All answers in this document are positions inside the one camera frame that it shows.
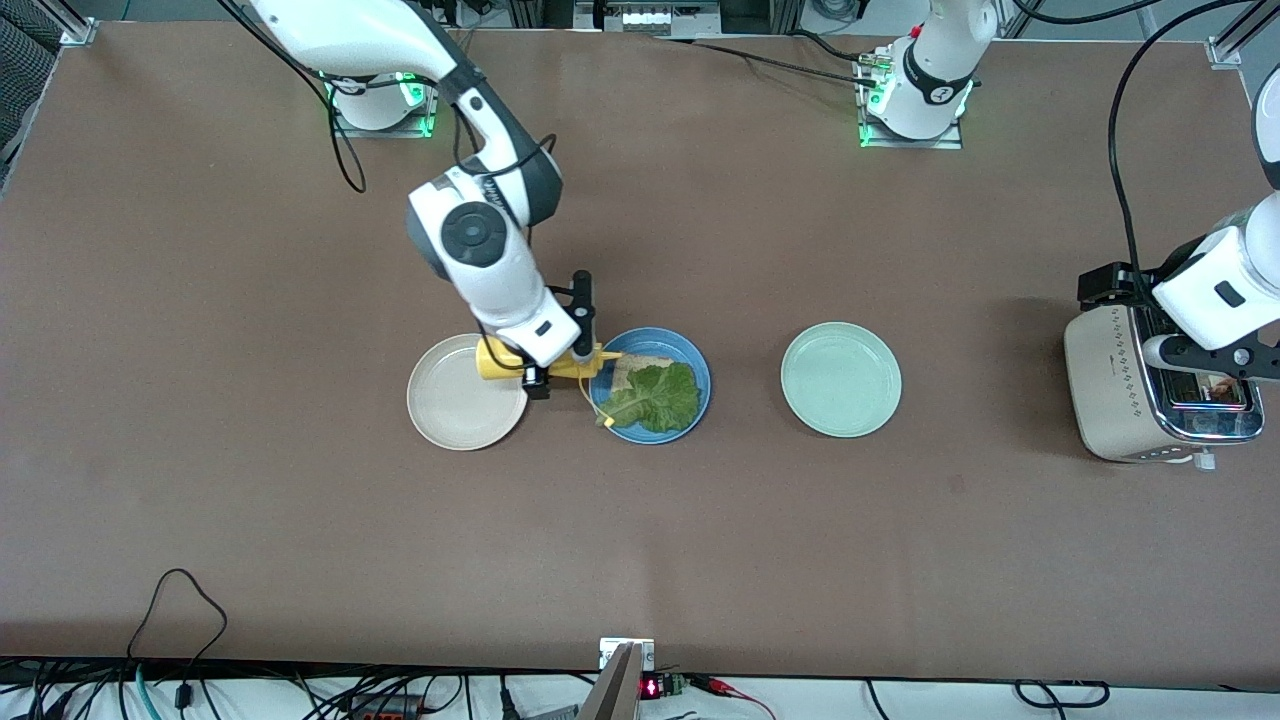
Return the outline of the yellow squeeze sauce bottle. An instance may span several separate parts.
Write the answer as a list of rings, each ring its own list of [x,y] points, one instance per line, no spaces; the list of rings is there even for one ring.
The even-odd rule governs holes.
[[[604,348],[604,345],[596,343],[596,354],[586,364],[576,363],[571,350],[567,350],[545,368],[549,369],[550,378],[557,377],[575,380],[580,393],[585,397],[595,413],[598,421],[603,427],[612,428],[616,424],[616,419],[608,413],[604,413],[600,405],[591,397],[588,389],[588,382],[599,375],[607,363],[614,361],[622,355],[622,352],[608,351]],[[475,360],[477,373],[485,380],[521,380],[524,364],[534,363],[534,360],[525,359],[522,355],[502,343],[498,338],[486,333],[480,334]]]

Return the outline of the square white bread slice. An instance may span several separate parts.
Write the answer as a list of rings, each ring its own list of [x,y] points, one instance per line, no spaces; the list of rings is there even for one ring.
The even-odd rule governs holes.
[[[634,375],[649,368],[667,368],[673,363],[671,357],[623,354],[613,361],[611,375],[611,391],[618,392],[634,387]]]

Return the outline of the green lettuce leaf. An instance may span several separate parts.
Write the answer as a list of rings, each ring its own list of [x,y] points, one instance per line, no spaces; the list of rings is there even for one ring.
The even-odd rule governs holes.
[[[653,433],[686,430],[701,411],[696,379],[685,363],[649,368],[634,375],[632,388],[611,391],[599,405],[616,419],[613,427],[640,425]]]

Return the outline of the cream round plate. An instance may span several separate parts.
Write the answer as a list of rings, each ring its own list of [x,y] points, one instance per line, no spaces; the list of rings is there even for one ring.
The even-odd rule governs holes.
[[[477,369],[477,333],[456,334],[416,363],[406,389],[410,420],[438,447],[475,451],[500,442],[529,404],[520,379],[488,380]]]

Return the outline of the blue round plate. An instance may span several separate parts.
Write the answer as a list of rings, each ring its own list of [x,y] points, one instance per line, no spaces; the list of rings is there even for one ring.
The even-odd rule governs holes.
[[[644,430],[640,425],[607,428],[596,420],[599,427],[635,445],[663,445],[686,436],[703,419],[710,405],[710,368],[700,350],[690,340],[671,329],[643,327],[616,336],[604,345],[604,348],[622,354],[671,357],[673,363],[690,365],[695,372],[696,383],[701,392],[701,411],[694,424],[686,430],[653,433]],[[612,366],[613,361],[607,363],[600,374],[589,380],[588,389],[598,404],[604,401],[611,393]]]

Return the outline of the pale green round plate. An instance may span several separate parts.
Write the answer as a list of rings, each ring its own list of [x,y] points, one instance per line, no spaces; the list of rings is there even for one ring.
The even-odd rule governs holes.
[[[801,423],[841,439],[877,432],[896,414],[902,395],[893,351],[876,333],[846,322],[801,331],[783,352],[780,382]]]

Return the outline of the beige chrome toaster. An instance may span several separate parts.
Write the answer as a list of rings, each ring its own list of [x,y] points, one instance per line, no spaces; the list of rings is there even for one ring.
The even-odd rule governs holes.
[[[1249,443],[1265,428],[1257,384],[1206,397],[1196,373],[1152,368],[1140,346],[1175,325],[1147,307],[1110,305],[1073,319],[1064,334],[1076,424],[1084,446],[1112,462],[1193,462],[1212,471],[1213,451]]]

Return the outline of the grey angled stand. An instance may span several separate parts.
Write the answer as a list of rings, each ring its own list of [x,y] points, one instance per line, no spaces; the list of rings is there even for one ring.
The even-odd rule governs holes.
[[[617,648],[598,674],[575,720],[639,720],[637,684],[643,678],[639,644]]]

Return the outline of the white power strip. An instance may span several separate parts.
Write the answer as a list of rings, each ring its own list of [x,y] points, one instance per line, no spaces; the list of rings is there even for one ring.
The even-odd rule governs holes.
[[[573,29],[696,38],[722,31],[718,0],[573,0]]]

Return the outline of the dark mesh chair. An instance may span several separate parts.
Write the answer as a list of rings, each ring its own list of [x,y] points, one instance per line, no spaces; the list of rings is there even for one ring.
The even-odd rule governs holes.
[[[61,28],[35,0],[0,0],[0,191],[52,73]]]

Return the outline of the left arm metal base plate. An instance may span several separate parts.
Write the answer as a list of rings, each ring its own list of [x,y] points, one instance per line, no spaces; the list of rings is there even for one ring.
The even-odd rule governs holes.
[[[909,37],[852,63],[859,143],[881,149],[963,149],[961,118],[972,76],[942,81],[914,70]]]

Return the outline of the aluminium frame profile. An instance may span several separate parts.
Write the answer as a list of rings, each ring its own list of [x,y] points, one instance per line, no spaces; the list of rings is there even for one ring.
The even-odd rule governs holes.
[[[1210,37],[1207,54],[1211,65],[1215,69],[1239,67],[1242,51],[1277,20],[1280,0],[1245,0],[1245,9]]]

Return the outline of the small white bracket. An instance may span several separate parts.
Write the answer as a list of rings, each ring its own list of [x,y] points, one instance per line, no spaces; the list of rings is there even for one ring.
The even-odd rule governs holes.
[[[618,647],[623,644],[639,644],[640,655],[643,659],[643,671],[654,673],[657,670],[657,653],[655,642],[649,638],[630,638],[630,637],[602,637],[599,641],[599,669],[603,670],[611,661],[613,653]]]

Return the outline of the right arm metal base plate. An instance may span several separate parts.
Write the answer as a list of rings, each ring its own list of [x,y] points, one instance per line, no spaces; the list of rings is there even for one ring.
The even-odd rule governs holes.
[[[371,26],[339,32],[310,64],[335,92],[347,128],[376,135],[416,123],[429,136],[440,97],[426,72],[447,58],[429,32]]]

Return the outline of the small aluminium corner bracket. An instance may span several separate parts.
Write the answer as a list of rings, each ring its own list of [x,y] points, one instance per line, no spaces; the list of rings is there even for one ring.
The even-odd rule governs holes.
[[[61,45],[84,46],[93,41],[99,22],[91,15],[82,15],[73,8],[70,0],[42,0],[46,12],[61,27]]]

